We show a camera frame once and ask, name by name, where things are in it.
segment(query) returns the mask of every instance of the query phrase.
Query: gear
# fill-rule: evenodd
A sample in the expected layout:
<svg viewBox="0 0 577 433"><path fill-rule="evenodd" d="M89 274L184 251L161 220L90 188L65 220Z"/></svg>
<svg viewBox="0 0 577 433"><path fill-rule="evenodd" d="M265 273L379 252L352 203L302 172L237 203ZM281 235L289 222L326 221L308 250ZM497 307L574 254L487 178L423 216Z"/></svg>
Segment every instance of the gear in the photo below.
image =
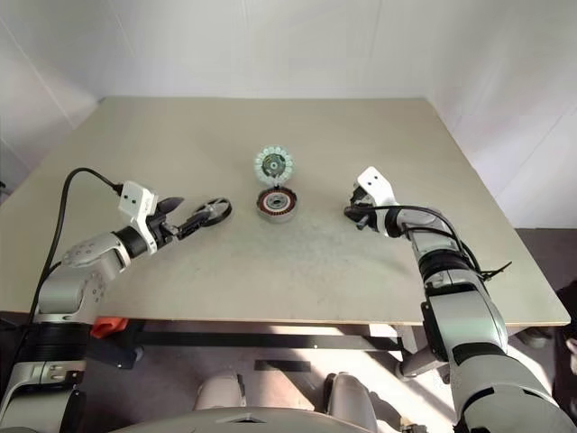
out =
<svg viewBox="0 0 577 433"><path fill-rule="evenodd" d="M257 178L271 187L284 184L292 176L293 170L292 156L279 146L265 147L254 160Z"/></svg>
<svg viewBox="0 0 577 433"><path fill-rule="evenodd" d="M295 214L297 195L288 188L265 189L256 201L259 214L271 223L284 223Z"/></svg>

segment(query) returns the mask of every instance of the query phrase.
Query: white wall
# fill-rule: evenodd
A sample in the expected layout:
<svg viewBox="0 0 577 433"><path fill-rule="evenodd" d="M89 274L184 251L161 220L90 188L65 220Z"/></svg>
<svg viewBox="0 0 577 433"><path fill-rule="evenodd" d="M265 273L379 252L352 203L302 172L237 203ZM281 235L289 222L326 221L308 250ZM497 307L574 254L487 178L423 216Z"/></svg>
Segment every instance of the white wall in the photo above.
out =
<svg viewBox="0 0 577 433"><path fill-rule="evenodd" d="M574 0L0 0L0 19L2 149L31 169L107 95L427 97L515 226L577 227Z"/></svg>

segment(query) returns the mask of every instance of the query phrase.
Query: round part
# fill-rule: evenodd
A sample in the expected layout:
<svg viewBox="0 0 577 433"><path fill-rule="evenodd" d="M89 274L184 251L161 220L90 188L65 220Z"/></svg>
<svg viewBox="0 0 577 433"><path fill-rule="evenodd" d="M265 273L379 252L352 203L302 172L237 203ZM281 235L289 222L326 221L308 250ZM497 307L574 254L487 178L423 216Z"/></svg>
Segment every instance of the round part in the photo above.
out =
<svg viewBox="0 0 577 433"><path fill-rule="evenodd" d="M297 194L288 188L265 189L256 201L259 214L271 223L284 223L295 214Z"/></svg>
<svg viewBox="0 0 577 433"><path fill-rule="evenodd" d="M279 146L265 147L254 160L257 178L272 187L278 187L289 180L293 169L292 157Z"/></svg>
<svg viewBox="0 0 577 433"><path fill-rule="evenodd" d="M233 211L233 205L226 198L215 198L206 202L195 210L194 215L200 212L208 212L208 219L202 224L202 227L209 227L220 223L226 219Z"/></svg>

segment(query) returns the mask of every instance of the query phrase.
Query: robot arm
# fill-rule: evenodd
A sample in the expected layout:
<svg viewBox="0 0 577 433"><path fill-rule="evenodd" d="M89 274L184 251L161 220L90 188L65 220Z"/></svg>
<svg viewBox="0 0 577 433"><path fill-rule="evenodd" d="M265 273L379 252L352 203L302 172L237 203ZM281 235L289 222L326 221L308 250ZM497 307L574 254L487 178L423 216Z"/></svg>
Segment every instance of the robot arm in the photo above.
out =
<svg viewBox="0 0 577 433"><path fill-rule="evenodd" d="M450 368L455 432L577 431L537 378L507 356L505 322L450 223L432 209L398 206L373 167L355 187L345 214L359 229L370 226L412 243L426 295L421 309L430 353Z"/></svg>
<svg viewBox="0 0 577 433"><path fill-rule="evenodd" d="M182 226L172 226L167 214L182 200L157 203L153 191L125 182L119 209L129 225L77 244L64 254L61 265L41 285L32 324L0 404L0 429L76 431L85 400L76 387L86 369L90 330L107 284L138 255L154 254L173 237L184 239L232 211L230 202L219 198L199 207Z"/></svg>

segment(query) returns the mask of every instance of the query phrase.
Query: mechanical part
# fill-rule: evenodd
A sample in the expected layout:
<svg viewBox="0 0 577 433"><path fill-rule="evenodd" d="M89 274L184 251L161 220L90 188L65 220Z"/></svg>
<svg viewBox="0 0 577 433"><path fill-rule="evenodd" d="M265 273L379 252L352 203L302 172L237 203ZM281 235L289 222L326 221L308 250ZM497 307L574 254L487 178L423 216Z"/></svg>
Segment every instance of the mechanical part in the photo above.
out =
<svg viewBox="0 0 577 433"><path fill-rule="evenodd" d="M390 184L372 167L357 179L351 201L357 211L363 204L394 207L372 210L373 229L404 235L423 278L429 347L407 357L397 374L410 377L448 363L458 433L575 431L536 377L506 355L505 322L448 220L434 210L397 205Z"/></svg>
<svg viewBox="0 0 577 433"><path fill-rule="evenodd" d="M67 177L65 192L72 175L82 170L95 173L76 169ZM60 265L50 266L49 254L50 270L42 273L31 323L18 346L0 402L2 428L37 428L47 433L77 431L74 426L78 417L72 412L79 412L78 402L82 399L74 388L83 378L90 328L98 316L107 283L138 255L155 253L175 235L181 239L194 232L181 232L166 222L167 214L182 198L157 203L156 194L134 182L115 185L98 173L95 176L120 194L119 209L130 225L75 245L64 254ZM66 194L61 200L54 249L60 237L65 198ZM230 215L231 209L224 198L209 201L191 217L195 230L217 224ZM190 220L183 226L189 228Z"/></svg>
<svg viewBox="0 0 577 433"><path fill-rule="evenodd" d="M351 205L344 208L344 215L351 219L357 226L357 229L363 230L364 227L368 226L373 231L377 230L377 213L376 212L363 212L359 210L361 207L369 207L370 205L366 203L357 202L354 198L351 198Z"/></svg>
<svg viewBox="0 0 577 433"><path fill-rule="evenodd" d="M228 218L233 212L233 205L226 198L215 198L199 206L187 221L176 227L179 240L195 233L200 227L209 227Z"/></svg>
<svg viewBox="0 0 577 433"><path fill-rule="evenodd" d="M311 410L258 407L194 410L176 418L146 422L123 428L118 432L230 433L250 430L259 431L259 433L294 433L295 431L367 433L365 428Z"/></svg>
<svg viewBox="0 0 577 433"><path fill-rule="evenodd" d="M265 189L256 200L259 215L271 223L285 223L297 208L297 194L288 188Z"/></svg>
<svg viewBox="0 0 577 433"><path fill-rule="evenodd" d="M216 374L200 385L194 410L246 406L243 378L232 370Z"/></svg>
<svg viewBox="0 0 577 433"><path fill-rule="evenodd" d="M220 223L228 218L233 211L233 205L226 198L215 198L210 200L202 206L199 206L195 214L201 212L208 212L208 219L203 223L202 227L210 227Z"/></svg>
<svg viewBox="0 0 577 433"><path fill-rule="evenodd" d="M426 426L419 426L411 424L410 426L403 426L401 433L426 433Z"/></svg>
<svg viewBox="0 0 577 433"><path fill-rule="evenodd" d="M158 196L150 189L128 180L124 183L118 205L118 209L124 214L128 224L134 227L146 242L150 255L156 253L158 246L146 224L146 218L154 214L157 199Z"/></svg>
<svg viewBox="0 0 577 433"><path fill-rule="evenodd" d="M292 156L283 147L265 147L254 160L257 178L270 187L283 185L292 176L293 170Z"/></svg>
<svg viewBox="0 0 577 433"><path fill-rule="evenodd" d="M332 378L328 415L377 433L377 417L367 389L359 380L339 373Z"/></svg>
<svg viewBox="0 0 577 433"><path fill-rule="evenodd" d="M321 406L321 411L323 413L328 413L328 403L331 400L331 394L333 393L335 377L335 373L330 373L325 377L325 382L323 383L323 405Z"/></svg>

